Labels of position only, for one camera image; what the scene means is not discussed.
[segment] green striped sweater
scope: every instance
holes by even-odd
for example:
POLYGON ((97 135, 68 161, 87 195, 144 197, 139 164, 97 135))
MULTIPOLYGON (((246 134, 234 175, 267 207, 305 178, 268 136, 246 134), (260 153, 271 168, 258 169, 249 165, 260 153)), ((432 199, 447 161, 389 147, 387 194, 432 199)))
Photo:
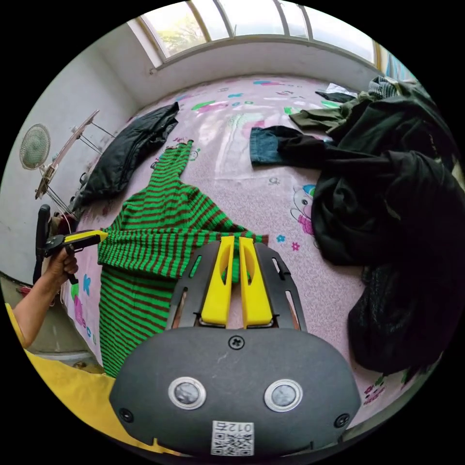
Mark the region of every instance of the green striped sweater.
POLYGON ((125 358, 167 323, 176 280, 194 249, 234 235, 233 282, 239 281, 239 236, 267 242, 234 224, 197 187, 181 182, 192 141, 167 148, 149 185, 124 202, 98 248, 103 265, 100 349, 103 366, 116 376, 125 358))

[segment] yellow shirt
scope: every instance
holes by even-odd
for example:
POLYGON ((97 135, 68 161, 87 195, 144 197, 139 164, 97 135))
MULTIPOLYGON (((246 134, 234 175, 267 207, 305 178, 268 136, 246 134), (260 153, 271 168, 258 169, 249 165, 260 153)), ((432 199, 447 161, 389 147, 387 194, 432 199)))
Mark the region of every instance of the yellow shirt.
MULTIPOLYGON (((15 333, 24 347, 24 336, 13 311, 8 304, 6 308, 15 333)), ((147 446, 128 435, 109 402, 109 394, 115 381, 113 378, 72 368, 57 360, 46 360, 27 350, 25 352, 51 391, 80 420, 107 436, 131 446, 151 452, 179 455, 177 452, 159 446, 156 440, 153 446, 147 446)))

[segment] window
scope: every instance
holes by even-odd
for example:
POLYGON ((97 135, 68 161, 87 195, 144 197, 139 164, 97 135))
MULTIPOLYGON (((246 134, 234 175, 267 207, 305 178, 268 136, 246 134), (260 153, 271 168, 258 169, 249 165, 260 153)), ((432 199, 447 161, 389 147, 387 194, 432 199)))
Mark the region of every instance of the window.
POLYGON ((229 37, 224 21, 212 0, 192 0, 192 4, 197 8, 212 40, 229 37))
POLYGON ((163 51, 169 57, 206 42, 192 10, 184 1, 157 8, 144 17, 162 40, 163 51))
POLYGON ((300 7, 291 1, 280 1, 279 3, 289 26, 289 34, 293 37, 308 39, 307 26, 300 7))
POLYGON ((219 0, 234 35, 284 34, 273 0, 219 0))
POLYGON ((373 63, 373 40, 362 31, 333 16, 305 7, 313 38, 348 50, 373 63))
POLYGON ((375 44, 369 36, 340 19, 292 1, 180 1, 146 13, 143 20, 147 33, 164 54, 162 61, 208 42, 248 35, 283 38, 286 34, 287 38, 327 43, 375 62, 375 44))

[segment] person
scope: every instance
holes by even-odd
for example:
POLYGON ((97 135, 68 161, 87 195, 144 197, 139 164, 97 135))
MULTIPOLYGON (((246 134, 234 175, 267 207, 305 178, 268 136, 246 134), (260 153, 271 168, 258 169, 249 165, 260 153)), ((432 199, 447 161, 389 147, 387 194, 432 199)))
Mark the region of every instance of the person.
POLYGON ((159 446, 156 440, 148 446, 127 434, 109 402, 113 378, 73 368, 57 360, 47 360, 26 350, 39 333, 50 302, 68 280, 67 273, 75 274, 77 270, 74 253, 68 254, 62 249, 50 259, 46 271, 14 309, 6 304, 10 321, 29 361, 58 399, 89 426, 130 446, 179 455, 159 446))

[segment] hand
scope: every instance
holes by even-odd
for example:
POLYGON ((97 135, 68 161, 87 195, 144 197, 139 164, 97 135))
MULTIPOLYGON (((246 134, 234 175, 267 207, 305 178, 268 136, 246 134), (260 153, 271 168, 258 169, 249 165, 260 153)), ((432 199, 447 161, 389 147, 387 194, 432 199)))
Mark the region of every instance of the hand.
POLYGON ((58 290, 68 280, 68 274, 73 275, 77 270, 78 263, 74 253, 68 255, 66 249, 62 248, 60 253, 51 257, 43 278, 58 290))

